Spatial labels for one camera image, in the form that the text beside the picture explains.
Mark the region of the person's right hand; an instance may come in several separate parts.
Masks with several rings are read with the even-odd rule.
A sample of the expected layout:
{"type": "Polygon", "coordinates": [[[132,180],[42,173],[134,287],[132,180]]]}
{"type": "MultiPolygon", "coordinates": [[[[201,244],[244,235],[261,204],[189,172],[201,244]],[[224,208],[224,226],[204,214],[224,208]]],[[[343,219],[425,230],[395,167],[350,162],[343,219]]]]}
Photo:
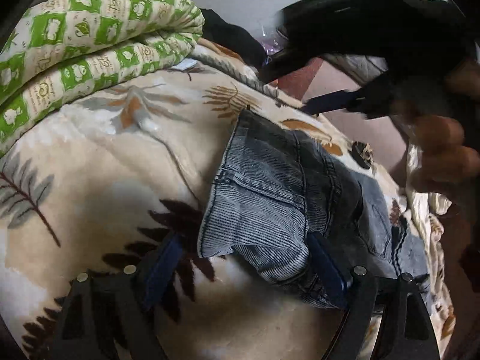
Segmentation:
{"type": "Polygon", "coordinates": [[[406,128],[408,140],[421,149],[421,165],[410,176],[419,193],[439,193],[468,211],[475,211],[473,186],[479,176],[479,152],[465,144],[461,123],[446,116],[428,115],[406,98],[394,100],[393,116],[406,128]]]}

